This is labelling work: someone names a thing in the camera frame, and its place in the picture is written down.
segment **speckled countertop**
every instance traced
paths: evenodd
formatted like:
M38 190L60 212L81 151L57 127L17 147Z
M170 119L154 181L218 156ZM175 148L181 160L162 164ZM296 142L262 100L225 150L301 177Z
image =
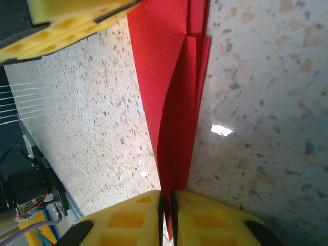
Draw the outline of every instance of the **speckled countertop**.
M328 244L328 2L211 1L207 34L188 190L259 215L287 245ZM126 18L5 69L86 214L159 189Z

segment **white speckled surface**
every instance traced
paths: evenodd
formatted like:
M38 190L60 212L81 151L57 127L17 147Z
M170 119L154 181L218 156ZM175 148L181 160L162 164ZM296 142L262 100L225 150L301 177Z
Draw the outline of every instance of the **white speckled surface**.
M259 215L286 245L328 244L328 2L211 1L208 35L188 189ZM126 18L5 69L44 87L19 114L43 113L24 124L85 213L159 188ZM22 94L18 107L36 104Z

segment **yellow plastic part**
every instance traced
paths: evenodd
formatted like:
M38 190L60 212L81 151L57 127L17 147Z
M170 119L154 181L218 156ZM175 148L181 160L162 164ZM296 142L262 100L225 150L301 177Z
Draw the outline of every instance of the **yellow plastic part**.
M94 225L80 246L159 245L158 204L153 190L84 217Z
M39 212L39 213L33 215L33 217L29 221L23 221L23 222L19 223L18 226L19 226L20 229L23 229L23 228L28 227L32 224L42 222L42 221L46 221L46 217L43 214L43 212ZM53 244L57 243L57 239L53 235L53 233L50 230L49 226L44 225L42 227L39 227L39 229L41 230L42 234L47 239L49 239L49 241L51 241ZM30 230L30 231L24 233L24 236L27 239L27 241L29 243L29 246L42 246L42 241L39 238L38 231L36 229Z
M178 246L260 246L244 224L252 220L264 225L256 216L190 192L175 194L179 206Z
M27 0L27 3L33 24L50 22L50 26L0 49L0 63L60 50L114 24L140 0ZM118 13L98 24L94 22L112 11Z

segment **red paper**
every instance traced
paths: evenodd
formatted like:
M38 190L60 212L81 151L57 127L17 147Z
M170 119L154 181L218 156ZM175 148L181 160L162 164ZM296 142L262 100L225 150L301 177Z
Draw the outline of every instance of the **red paper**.
M184 190L188 180L210 47L208 8L208 0L143 0L128 14L142 103L169 204L171 190Z

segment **terrazzo surface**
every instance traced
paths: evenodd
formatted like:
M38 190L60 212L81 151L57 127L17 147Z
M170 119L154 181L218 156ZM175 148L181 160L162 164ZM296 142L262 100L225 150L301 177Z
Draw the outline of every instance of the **terrazzo surface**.
M286 245L328 244L328 2L211 1L207 34L188 190L260 216ZM126 18L5 70L84 213L160 189Z

